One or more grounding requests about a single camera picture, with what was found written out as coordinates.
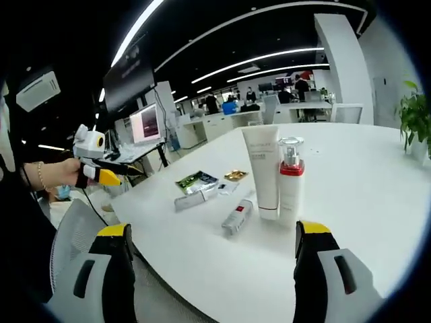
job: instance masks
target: bracelet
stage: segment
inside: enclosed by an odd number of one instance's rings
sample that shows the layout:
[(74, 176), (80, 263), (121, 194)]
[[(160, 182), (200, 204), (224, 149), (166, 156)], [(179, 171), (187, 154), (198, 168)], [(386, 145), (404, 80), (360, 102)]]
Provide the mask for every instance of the bracelet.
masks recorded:
[(42, 185), (42, 188), (44, 190), (48, 190), (48, 188), (46, 187), (45, 183), (43, 182), (43, 178), (42, 178), (42, 170), (41, 169), (42, 169), (43, 164), (44, 164), (43, 161), (38, 162), (38, 176), (39, 176), (39, 180), (40, 180), (40, 183)]

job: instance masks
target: green leaves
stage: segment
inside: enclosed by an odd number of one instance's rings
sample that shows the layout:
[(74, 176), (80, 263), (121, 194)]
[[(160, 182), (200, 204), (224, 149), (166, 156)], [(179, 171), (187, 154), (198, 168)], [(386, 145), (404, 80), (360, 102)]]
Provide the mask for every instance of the green leaves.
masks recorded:
[(414, 82), (404, 81), (404, 84), (414, 89), (410, 98), (404, 96), (399, 102), (399, 130), (401, 135), (405, 134), (404, 150), (407, 150), (407, 144), (411, 145), (417, 133), (419, 142), (427, 140), (431, 153), (431, 117), (426, 107), (425, 95), (418, 93), (418, 86)]

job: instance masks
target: white bottle with red band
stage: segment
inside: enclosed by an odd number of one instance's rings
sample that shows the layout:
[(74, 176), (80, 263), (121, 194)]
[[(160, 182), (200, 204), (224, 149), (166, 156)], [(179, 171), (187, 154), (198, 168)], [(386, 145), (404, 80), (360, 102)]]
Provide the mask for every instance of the white bottle with red band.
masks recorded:
[(283, 160), (279, 169), (279, 222), (289, 229), (296, 228), (304, 201), (304, 160), (300, 159), (298, 146), (302, 138), (282, 138), (278, 144), (283, 147)]

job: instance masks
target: white tube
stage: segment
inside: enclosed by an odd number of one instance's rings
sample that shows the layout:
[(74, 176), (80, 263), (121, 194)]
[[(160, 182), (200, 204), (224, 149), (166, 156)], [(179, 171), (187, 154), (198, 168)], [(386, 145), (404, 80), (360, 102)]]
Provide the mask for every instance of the white tube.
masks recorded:
[(263, 219), (278, 219), (279, 149), (277, 126), (253, 126), (242, 130), (255, 179), (259, 214)]

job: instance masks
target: silver pump cap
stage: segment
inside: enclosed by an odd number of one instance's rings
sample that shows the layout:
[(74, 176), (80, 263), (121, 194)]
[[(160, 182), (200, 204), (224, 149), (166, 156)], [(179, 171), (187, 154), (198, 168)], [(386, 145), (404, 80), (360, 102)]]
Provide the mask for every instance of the silver pump cap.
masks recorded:
[(281, 138), (278, 141), (278, 145), (281, 146), (283, 149), (284, 163), (287, 166), (300, 165), (301, 159), (299, 157), (299, 152), (297, 150), (297, 147), (303, 144), (303, 142), (304, 142), (303, 138), (297, 138), (297, 137)]

